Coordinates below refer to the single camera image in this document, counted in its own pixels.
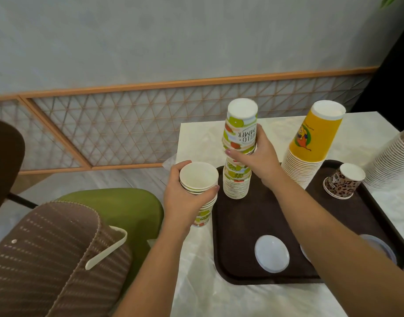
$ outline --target hand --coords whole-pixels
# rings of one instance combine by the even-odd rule
[[[187,160],[171,167],[170,178],[164,193],[165,219],[163,229],[179,233],[183,240],[190,231],[198,211],[214,199],[220,186],[214,186],[200,195],[187,192],[179,182],[179,171],[192,161]]]
[[[262,179],[262,182],[268,186],[269,180],[281,170],[281,167],[274,146],[260,124],[256,128],[256,142],[258,148],[251,155],[245,155],[232,149],[226,149],[226,155],[249,166]]]

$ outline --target chair leg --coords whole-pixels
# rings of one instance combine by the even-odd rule
[[[20,204],[22,206],[28,207],[30,209],[34,209],[38,206],[37,204],[34,204],[33,202],[30,202],[29,200],[26,200],[20,196],[17,196],[16,194],[12,194],[11,192],[9,192],[9,194],[7,195],[7,199],[14,201],[15,203]]]

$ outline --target white bag handle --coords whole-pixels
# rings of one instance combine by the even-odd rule
[[[125,231],[124,229],[118,228],[118,227],[114,227],[114,226],[110,226],[110,227],[112,229],[114,229],[115,231],[122,232],[124,234],[124,237],[122,239],[120,239],[119,241],[117,241],[115,244],[109,246],[104,251],[97,254],[95,257],[89,259],[89,261],[84,266],[84,268],[86,270],[89,270],[89,269],[92,269],[93,267],[95,267],[101,260],[103,260],[106,256],[108,256],[110,253],[112,253],[114,250],[116,250],[118,247],[122,246],[125,243],[125,241],[127,239],[127,231]]]

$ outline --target brown serving tray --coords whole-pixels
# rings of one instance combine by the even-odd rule
[[[326,160],[306,191],[356,234],[370,234],[386,242],[397,256],[398,266],[404,268],[404,240],[363,184],[346,200],[331,197],[324,191],[324,178],[341,164]],[[219,274],[235,285],[322,282],[300,250],[277,199],[261,180],[252,174],[247,196],[234,200],[222,189],[223,167],[218,172],[221,189],[212,212],[212,230],[214,261]],[[255,243],[264,234],[278,237],[289,250],[289,266],[280,273],[269,273],[256,261]]]

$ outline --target concrete wall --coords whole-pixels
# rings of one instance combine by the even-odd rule
[[[0,0],[0,94],[378,65],[404,0]]]

